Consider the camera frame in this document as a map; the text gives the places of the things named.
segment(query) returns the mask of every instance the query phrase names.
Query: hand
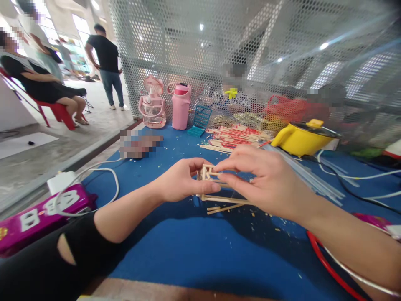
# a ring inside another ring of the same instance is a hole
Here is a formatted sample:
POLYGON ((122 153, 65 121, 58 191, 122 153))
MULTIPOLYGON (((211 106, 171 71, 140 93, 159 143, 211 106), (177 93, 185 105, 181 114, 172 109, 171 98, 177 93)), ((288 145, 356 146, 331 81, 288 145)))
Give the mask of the hand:
POLYGON ((226 169, 255 174, 256 178, 250 183, 231 173, 218 177, 263 211, 282 218, 298 222, 300 217, 308 215, 316 201, 320 201, 278 153, 237 146, 214 171, 226 169))
POLYGON ((192 177, 203 164, 202 158, 181 159, 149 185, 166 202, 177 202, 193 194, 211 194, 220 191, 220 185, 211 181, 197 181, 192 177))

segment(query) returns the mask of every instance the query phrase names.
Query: woman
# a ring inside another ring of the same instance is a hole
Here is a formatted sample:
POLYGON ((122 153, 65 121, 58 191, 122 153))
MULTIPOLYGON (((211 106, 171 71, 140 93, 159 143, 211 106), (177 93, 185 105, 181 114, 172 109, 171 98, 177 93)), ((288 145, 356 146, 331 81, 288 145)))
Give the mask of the woman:
POLYGON ((77 123, 89 124, 82 118, 86 102, 78 96, 85 95, 85 89, 64 86, 57 77, 42 68, 38 62, 18 54, 16 41, 3 28, 0 33, 0 47, 3 49, 0 57, 1 65, 11 77, 22 83, 29 95, 41 102, 50 104, 57 102, 65 105, 71 116, 75 113, 77 123))
POLYGON ((39 13, 32 3, 31 0, 18 0, 18 6, 23 11, 22 15, 18 16, 18 21, 21 27, 24 29, 24 36, 29 42, 29 46, 35 51, 36 59, 53 74, 57 77, 62 84, 63 74, 58 66, 61 63, 60 58, 58 58, 58 62, 54 60, 52 57, 56 55, 54 50, 52 49, 46 34, 39 26, 39 13))

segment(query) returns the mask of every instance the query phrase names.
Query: seated woman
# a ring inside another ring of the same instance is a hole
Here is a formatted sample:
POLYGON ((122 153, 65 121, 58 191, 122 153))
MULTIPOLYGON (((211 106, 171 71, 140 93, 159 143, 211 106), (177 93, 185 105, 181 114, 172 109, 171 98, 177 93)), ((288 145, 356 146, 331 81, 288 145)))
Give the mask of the seated woman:
POLYGON ((42 68, 38 62, 18 54, 17 42, 3 28, 0 28, 0 47, 3 49, 0 53, 1 65, 11 77, 22 83, 29 95, 41 102, 50 104, 57 102, 65 105, 71 116, 75 113, 77 123, 89 124, 82 118, 86 102, 78 96, 85 95, 85 89, 64 86, 57 77, 42 68))

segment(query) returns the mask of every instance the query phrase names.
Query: perforated metal sheet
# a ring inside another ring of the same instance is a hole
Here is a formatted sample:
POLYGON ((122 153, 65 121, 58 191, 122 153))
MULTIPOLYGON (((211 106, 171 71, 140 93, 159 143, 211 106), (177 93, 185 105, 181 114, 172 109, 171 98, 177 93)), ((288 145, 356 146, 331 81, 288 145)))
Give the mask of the perforated metal sheet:
MULTIPOLYGON (((395 3, 110 0, 110 10, 134 116, 152 74, 190 84, 190 108, 213 109, 209 126, 234 121, 277 132, 314 117, 344 143, 385 146, 401 138, 395 3), (228 100, 232 87, 239 94, 228 100)), ((171 96, 162 97, 171 119, 171 96)))

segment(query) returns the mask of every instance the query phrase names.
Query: pink bottle strap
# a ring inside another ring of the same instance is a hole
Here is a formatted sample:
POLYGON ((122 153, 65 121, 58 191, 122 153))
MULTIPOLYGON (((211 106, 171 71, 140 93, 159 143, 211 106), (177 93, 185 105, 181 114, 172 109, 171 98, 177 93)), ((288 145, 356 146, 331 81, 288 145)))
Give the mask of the pink bottle strap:
POLYGON ((174 93, 174 90, 173 91, 170 91, 170 86, 171 85, 178 85, 178 84, 180 84, 179 82, 176 82, 176 83, 169 83, 168 85, 167 85, 167 93, 168 94, 173 94, 174 93))
POLYGON ((148 117, 148 118, 152 118, 152 117, 159 117, 160 115, 162 115, 162 113, 164 112, 164 99, 162 102, 162 107, 160 109, 160 112, 158 112, 156 115, 146 115, 143 111, 142 111, 142 104, 143 104, 143 96, 141 96, 140 100, 139 100, 139 104, 138 104, 138 110, 139 113, 142 114, 142 116, 148 117))

